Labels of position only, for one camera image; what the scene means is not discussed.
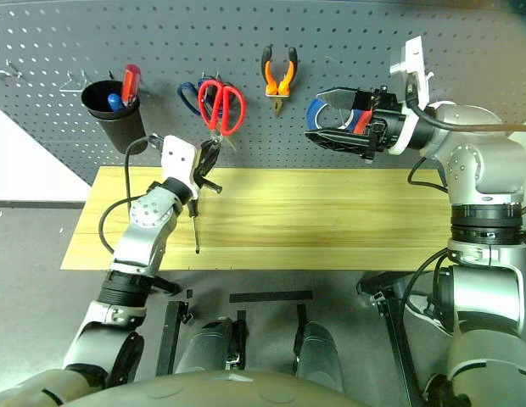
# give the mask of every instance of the screwdriver shaft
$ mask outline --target screwdriver shaft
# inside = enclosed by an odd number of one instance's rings
[[[192,216],[193,235],[195,236],[195,253],[199,254],[199,234],[197,232],[197,225],[195,224],[195,216]]]

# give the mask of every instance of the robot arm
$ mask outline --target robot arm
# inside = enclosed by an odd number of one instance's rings
[[[182,206],[197,199],[199,188],[210,183],[204,175],[217,159],[215,149],[205,145],[202,158],[201,147],[165,137],[161,160],[165,180],[153,183],[131,205],[129,226],[115,248],[98,299],[90,303],[64,358],[63,370],[45,371],[0,393],[0,405],[64,404],[132,382],[144,343],[136,328],[144,321],[146,298],[159,279],[167,237]]]
[[[455,264],[440,269],[433,293],[437,316],[453,332],[450,391],[438,405],[526,405],[526,342],[520,338],[526,327],[526,152],[502,131],[517,126],[491,127],[501,120],[486,109],[428,105],[424,72],[418,37],[391,65],[396,95],[385,87],[318,95],[332,107],[370,110],[363,134],[305,134],[321,147],[357,153],[369,162],[385,148],[392,154],[413,148],[439,162],[451,204],[448,257]],[[422,114],[436,120],[422,120]]]

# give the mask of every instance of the orange handle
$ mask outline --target orange handle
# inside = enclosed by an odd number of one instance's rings
[[[280,96],[289,96],[289,84],[294,79],[295,75],[295,65],[293,62],[289,62],[288,66],[288,72],[286,72],[286,75],[280,82],[280,85],[278,86],[278,94]]]
[[[265,95],[276,95],[278,92],[277,82],[272,77],[271,61],[265,62]]]

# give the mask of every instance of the blue screwdriver handle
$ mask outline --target blue screwdriver handle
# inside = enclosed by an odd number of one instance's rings
[[[123,102],[121,102],[120,95],[117,95],[116,93],[110,93],[108,97],[108,101],[109,101],[109,106],[113,112],[118,112],[126,108]]]

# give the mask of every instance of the pegboard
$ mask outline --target pegboard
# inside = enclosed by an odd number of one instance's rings
[[[455,6],[464,2],[454,2]],[[311,99],[333,86],[390,86],[389,56],[422,36],[432,101],[451,99],[526,120],[526,16],[506,2],[445,8],[421,2],[166,0],[0,4],[0,69],[11,59],[19,79],[0,77],[0,109],[88,183],[100,165],[120,165],[80,94],[62,93],[67,72],[82,82],[121,80],[125,63],[143,71],[141,114],[147,132],[203,141],[208,131],[176,95],[184,81],[219,72],[244,93],[246,121],[226,144],[224,167],[365,167],[355,155],[318,148],[303,135]],[[297,47],[292,96],[274,117],[260,74],[273,46],[275,77]],[[416,152],[377,156],[373,167],[410,167]],[[157,151],[133,164],[159,165]]]

